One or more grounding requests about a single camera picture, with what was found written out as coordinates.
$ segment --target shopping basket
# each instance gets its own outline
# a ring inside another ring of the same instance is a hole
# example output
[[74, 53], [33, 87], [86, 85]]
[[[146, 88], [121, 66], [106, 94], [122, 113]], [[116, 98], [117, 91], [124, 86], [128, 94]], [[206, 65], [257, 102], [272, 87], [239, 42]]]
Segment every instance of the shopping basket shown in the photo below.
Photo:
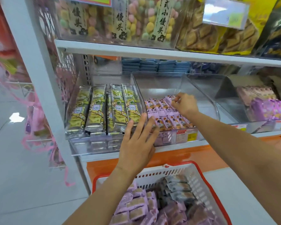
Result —
[[[199, 202], [203, 202], [207, 209], [214, 215], [220, 217], [227, 225], [232, 225], [231, 220], [223, 207], [221, 201], [216, 195], [211, 185], [207, 182], [202, 174], [198, 164], [194, 161], [188, 161], [175, 165], [165, 164], [163, 166], [154, 166], [143, 169], [136, 177], [135, 181], [138, 188], [153, 188], [162, 177], [183, 173], [189, 178], [189, 185], [192, 192]], [[108, 175], [98, 175], [94, 178], [92, 193], [100, 188], [102, 183], [107, 179]]]

